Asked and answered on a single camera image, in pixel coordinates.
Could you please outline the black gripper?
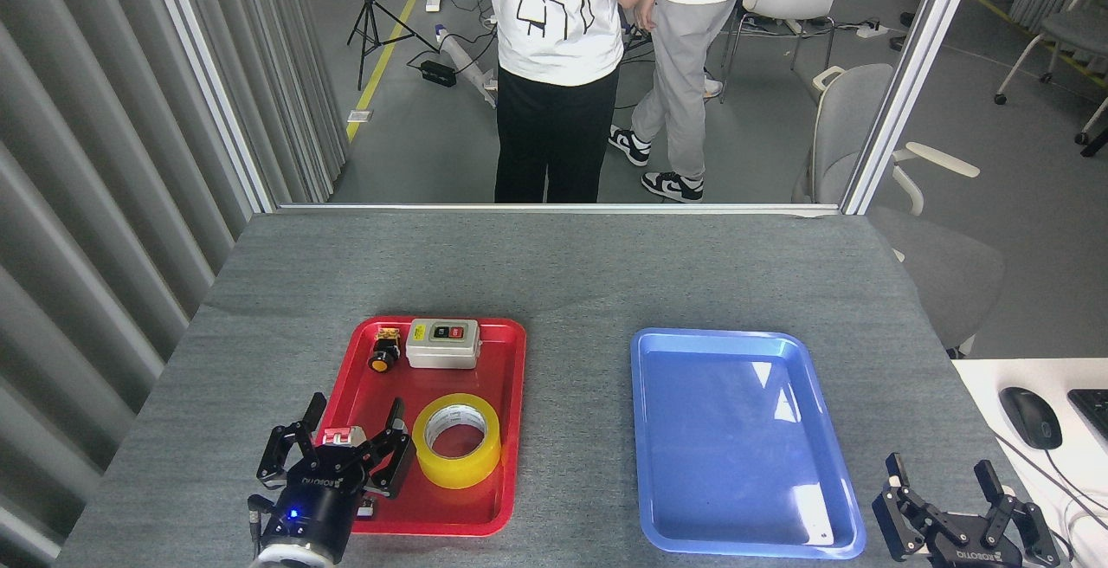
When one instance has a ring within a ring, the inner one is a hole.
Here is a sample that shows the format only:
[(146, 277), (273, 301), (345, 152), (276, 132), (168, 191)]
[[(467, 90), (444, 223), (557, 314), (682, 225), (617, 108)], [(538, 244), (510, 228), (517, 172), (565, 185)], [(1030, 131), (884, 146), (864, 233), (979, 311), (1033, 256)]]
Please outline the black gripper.
[[(309, 469), (318, 469), (319, 451), (312, 431), (322, 419), (327, 397), (312, 394), (302, 419), (271, 428), (261, 450), (256, 477), (268, 489), (287, 481), (285, 464), (296, 444)], [(258, 560), (261, 562), (339, 562), (365, 493), (382, 494), (388, 500), (399, 496), (408, 469), (416, 458), (402, 397), (394, 397), (384, 428), (355, 447), (357, 467), (325, 474), (293, 474), (280, 497), (261, 508), (268, 520), (261, 528)]]
[(1042, 508), (1033, 502), (1017, 500), (1002, 488), (991, 459), (981, 459), (974, 466), (985, 500), (991, 509), (984, 516), (986, 527), (979, 538), (966, 533), (950, 536), (946, 513), (909, 486), (904, 463), (899, 454), (886, 458), (889, 481), (872, 502), (889, 552), (897, 562), (911, 555), (923, 552), (933, 567), (1020, 567), (1024, 562), (1020, 548), (1004, 535), (1009, 521), (1020, 533), (1022, 549), (1033, 561), (1057, 567), (1061, 556), (1053, 543), (1050, 528), (1042, 517)]

